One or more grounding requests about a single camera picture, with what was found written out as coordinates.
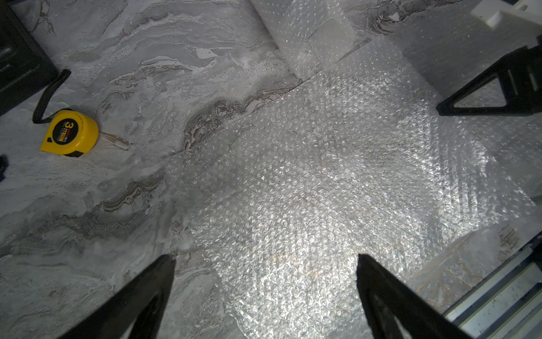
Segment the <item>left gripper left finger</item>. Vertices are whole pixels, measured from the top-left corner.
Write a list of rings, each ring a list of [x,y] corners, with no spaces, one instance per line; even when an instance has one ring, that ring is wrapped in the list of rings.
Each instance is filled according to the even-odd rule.
[[[174,280],[176,260],[163,254],[62,338],[156,338]]]

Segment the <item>clear bubble wrap sheet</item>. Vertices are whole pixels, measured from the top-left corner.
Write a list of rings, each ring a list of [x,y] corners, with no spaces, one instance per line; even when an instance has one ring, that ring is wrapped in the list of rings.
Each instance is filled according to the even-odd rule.
[[[333,156],[356,197],[361,250],[419,266],[455,240],[529,216],[534,204],[436,90],[380,38],[328,72]]]
[[[328,338],[357,256],[406,277],[440,248],[436,93],[410,68],[325,74],[169,166],[248,338]]]

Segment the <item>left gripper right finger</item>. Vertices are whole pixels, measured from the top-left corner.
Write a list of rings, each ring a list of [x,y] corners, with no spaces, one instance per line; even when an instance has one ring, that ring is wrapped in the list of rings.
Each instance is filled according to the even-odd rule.
[[[468,338],[368,254],[358,255],[357,290],[374,338]]]

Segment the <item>bubble wrap roll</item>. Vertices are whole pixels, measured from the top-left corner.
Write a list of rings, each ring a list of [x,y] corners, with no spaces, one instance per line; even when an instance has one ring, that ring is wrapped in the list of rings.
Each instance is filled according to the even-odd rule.
[[[354,49],[356,33],[338,1],[252,1],[296,77],[305,81]]]

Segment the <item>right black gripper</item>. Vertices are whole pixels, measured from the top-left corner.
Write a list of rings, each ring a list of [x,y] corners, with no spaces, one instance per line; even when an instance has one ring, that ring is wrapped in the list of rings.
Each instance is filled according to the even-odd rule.
[[[481,72],[436,107],[441,116],[515,116],[541,113],[541,35]]]

